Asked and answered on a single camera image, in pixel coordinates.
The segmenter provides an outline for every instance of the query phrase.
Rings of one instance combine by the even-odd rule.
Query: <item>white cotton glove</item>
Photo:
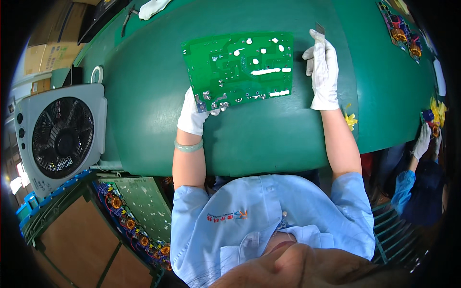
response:
[[[306,75],[312,75],[314,99],[311,109],[336,110],[339,108],[337,98],[338,60],[336,50],[326,39],[322,43],[322,34],[314,29],[309,34],[315,39],[314,46],[306,50],[302,58],[307,60]]]
[[[413,147],[412,154],[418,162],[420,161],[421,156],[426,153],[429,148],[429,142],[431,141],[431,128],[428,123],[424,123],[421,127],[420,137],[416,141],[415,146]]]
[[[162,11],[170,1],[171,0],[150,0],[139,9],[139,19],[149,20],[153,15]]]
[[[181,110],[181,115],[177,120],[177,127],[184,132],[202,136],[203,123],[208,118],[208,115],[212,114],[217,116],[219,111],[219,109],[215,109],[199,113],[194,99],[194,92],[192,92],[192,87],[189,87],[186,95],[184,96],[183,109]]]
[[[434,153],[438,156],[440,153],[440,144],[442,143],[442,129],[439,128],[438,137],[435,139],[435,151]]]

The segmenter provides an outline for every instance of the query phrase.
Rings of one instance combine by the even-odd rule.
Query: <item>box fan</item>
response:
[[[25,97],[14,112],[21,159],[39,197],[88,169],[104,153],[107,100],[102,84]]]

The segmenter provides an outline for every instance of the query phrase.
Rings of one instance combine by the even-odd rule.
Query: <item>cardboard box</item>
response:
[[[68,68],[83,47],[77,45],[88,5],[60,0],[32,33],[27,45],[24,74]]]
[[[30,95],[39,94],[51,89],[51,78],[46,78],[39,80],[37,82],[32,82],[32,89],[30,90]]]

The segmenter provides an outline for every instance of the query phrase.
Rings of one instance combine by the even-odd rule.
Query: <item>printed circuit board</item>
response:
[[[181,48],[199,113],[291,94],[289,32],[210,36]]]

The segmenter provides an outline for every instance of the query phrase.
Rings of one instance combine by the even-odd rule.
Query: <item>metal tool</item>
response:
[[[126,15],[125,17],[125,21],[123,22],[123,26],[122,26],[122,33],[120,35],[121,38],[123,38],[123,35],[125,34],[125,27],[126,27],[126,24],[128,23],[128,19],[130,18],[131,14],[132,13],[135,13],[136,15],[139,13],[138,10],[135,10],[135,6],[133,5],[133,7],[129,8],[128,9],[128,15]]]
[[[318,39],[321,43],[325,44],[325,28],[320,25],[318,22],[315,22],[315,30],[322,34],[322,36]]]

